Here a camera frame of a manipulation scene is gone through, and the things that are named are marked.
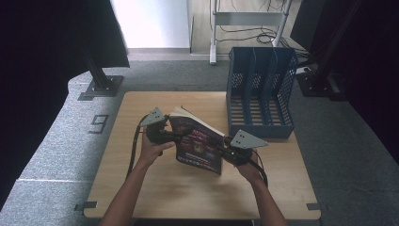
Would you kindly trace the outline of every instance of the person's right hand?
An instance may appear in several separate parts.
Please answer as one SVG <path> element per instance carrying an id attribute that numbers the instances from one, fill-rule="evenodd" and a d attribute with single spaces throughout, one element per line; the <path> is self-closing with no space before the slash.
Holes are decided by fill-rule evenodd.
<path id="1" fill-rule="evenodd" d="M 258 164 L 258 155 L 253 153 L 251 156 L 252 161 Z M 261 174 L 258 172 L 256 168 L 254 168 L 249 163 L 246 163 L 241 166 L 237 166 L 240 174 L 247 179 L 251 184 L 255 183 L 258 180 L 262 180 Z"/>
<path id="2" fill-rule="evenodd" d="M 145 166 L 149 167 L 155 161 L 155 159 L 159 156 L 165 149 L 169 149 L 175 146 L 174 142 L 168 142 L 164 144 L 154 144 L 151 143 L 150 140 L 147 138 L 146 135 L 146 128 L 144 128 L 144 133 L 142 135 L 141 141 L 141 154 L 137 160 L 138 162 L 144 163 Z"/>

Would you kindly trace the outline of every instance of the gray carpet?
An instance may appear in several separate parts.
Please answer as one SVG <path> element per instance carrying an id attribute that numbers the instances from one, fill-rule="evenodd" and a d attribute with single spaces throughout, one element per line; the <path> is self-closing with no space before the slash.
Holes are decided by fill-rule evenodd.
<path id="1" fill-rule="evenodd" d="M 75 77 L 70 94 L 37 152 L 15 183 L 1 225 L 95 225 L 75 205 L 87 199 L 121 100 L 130 90 L 224 91 L 229 61 L 132 61 L 114 98 L 77 101 L 91 80 Z M 320 220 L 291 225 L 399 225 L 399 167 L 347 102 L 305 98 L 297 82 L 290 109 L 295 133 L 317 200 Z M 104 130 L 92 125 L 108 115 Z"/>

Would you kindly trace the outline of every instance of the open book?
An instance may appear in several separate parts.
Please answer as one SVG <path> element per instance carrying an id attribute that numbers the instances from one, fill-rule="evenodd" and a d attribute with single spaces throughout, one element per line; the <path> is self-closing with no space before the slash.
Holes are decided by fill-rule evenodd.
<path id="1" fill-rule="evenodd" d="M 173 132 L 181 132 L 191 127 L 193 131 L 176 144 L 176 159 L 184 164 L 209 170 L 218 174 L 222 172 L 222 157 L 216 145 L 223 146 L 224 134 L 200 120 L 182 106 L 175 107 L 169 114 Z"/>

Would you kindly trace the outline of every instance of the forearm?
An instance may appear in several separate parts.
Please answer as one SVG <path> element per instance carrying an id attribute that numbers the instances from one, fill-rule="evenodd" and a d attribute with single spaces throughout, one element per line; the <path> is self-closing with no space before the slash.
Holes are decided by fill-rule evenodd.
<path id="1" fill-rule="evenodd" d="M 101 225 L 129 225 L 148 166 L 137 162 L 109 205 Z"/>
<path id="2" fill-rule="evenodd" d="M 258 204 L 259 215 L 263 226 L 288 225 L 284 215 L 279 210 L 268 188 L 262 180 L 250 183 Z"/>

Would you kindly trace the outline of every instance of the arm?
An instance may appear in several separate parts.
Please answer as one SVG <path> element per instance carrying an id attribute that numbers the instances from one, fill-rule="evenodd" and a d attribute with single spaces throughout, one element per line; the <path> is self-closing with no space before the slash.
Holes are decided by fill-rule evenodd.
<path id="1" fill-rule="evenodd" d="M 147 169 L 159 153 L 174 145 L 174 142 L 155 145 L 148 140 L 147 136 L 142 136 L 141 155 L 114 200 L 108 206 L 101 225 L 129 225 Z"/>
<path id="2" fill-rule="evenodd" d="M 256 154 L 252 155 L 252 160 L 258 163 Z M 279 207 L 276 205 L 276 202 L 271 196 L 267 186 L 264 184 L 258 170 L 249 163 L 238 166 L 237 168 L 241 175 L 243 175 L 252 186 L 256 203 L 258 204 L 258 211 L 259 215 L 261 216 L 262 225 L 288 225 L 288 222 L 285 220 L 284 216 L 279 210 Z"/>

